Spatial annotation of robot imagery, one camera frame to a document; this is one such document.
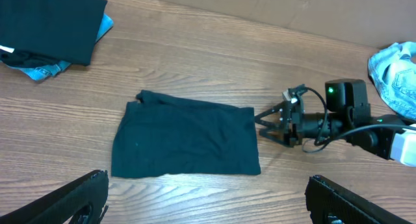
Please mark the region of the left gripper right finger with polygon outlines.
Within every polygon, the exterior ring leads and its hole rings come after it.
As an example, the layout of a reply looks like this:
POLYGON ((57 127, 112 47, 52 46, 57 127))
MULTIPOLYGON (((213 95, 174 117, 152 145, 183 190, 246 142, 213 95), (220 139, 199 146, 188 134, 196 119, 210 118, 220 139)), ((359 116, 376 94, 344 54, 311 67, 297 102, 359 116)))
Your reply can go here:
POLYGON ((314 224, 410 224, 322 175, 309 178, 305 201, 314 224))

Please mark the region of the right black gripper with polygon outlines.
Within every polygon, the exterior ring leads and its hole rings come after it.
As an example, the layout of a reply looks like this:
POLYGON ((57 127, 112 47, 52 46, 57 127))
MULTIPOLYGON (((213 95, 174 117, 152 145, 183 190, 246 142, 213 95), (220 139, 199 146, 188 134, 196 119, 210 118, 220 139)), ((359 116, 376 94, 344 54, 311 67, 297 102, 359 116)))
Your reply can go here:
POLYGON ((282 146, 294 147, 300 145, 302 137, 298 133, 298 128, 302 122, 302 116, 304 114, 304 102, 302 95, 306 92, 305 87, 289 88, 298 98, 298 102, 291 104, 288 101, 284 101, 272 108, 256 115, 254 120, 257 124, 264 126, 259 131, 259 135, 267 138, 274 143, 278 143, 282 146), (266 121, 264 118, 267 116, 276 116, 275 121, 266 121))

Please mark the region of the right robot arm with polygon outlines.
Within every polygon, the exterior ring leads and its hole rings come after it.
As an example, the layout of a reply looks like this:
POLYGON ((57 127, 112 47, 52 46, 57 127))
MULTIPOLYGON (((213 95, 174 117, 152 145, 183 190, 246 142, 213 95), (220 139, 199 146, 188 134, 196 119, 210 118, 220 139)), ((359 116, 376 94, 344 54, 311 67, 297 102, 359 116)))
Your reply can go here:
POLYGON ((365 81, 338 79, 325 83, 326 94, 318 95, 324 111, 305 112, 302 96, 316 91, 304 84, 283 92, 283 101, 256 115, 260 135, 284 147, 314 141, 316 152, 344 140, 386 160, 415 166, 415 122, 397 115, 371 115, 365 81))

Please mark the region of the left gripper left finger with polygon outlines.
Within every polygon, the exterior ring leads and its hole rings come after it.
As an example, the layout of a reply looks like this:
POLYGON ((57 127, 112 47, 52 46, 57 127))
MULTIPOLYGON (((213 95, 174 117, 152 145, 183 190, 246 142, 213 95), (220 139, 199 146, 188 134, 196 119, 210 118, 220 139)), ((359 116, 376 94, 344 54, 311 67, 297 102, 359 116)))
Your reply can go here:
POLYGON ((1 223, 100 224, 109 206, 107 171, 93 170, 59 189, 1 216, 1 223))

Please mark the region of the black t-shirt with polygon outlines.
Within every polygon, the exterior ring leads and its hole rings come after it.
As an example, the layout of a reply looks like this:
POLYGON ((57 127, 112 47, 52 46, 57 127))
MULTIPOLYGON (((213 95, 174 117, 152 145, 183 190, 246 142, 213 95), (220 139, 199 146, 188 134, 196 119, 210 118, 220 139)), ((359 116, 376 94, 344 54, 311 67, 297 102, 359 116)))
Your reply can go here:
POLYGON ((252 107, 148 90, 126 104, 112 146, 111 175, 261 173, 252 107))

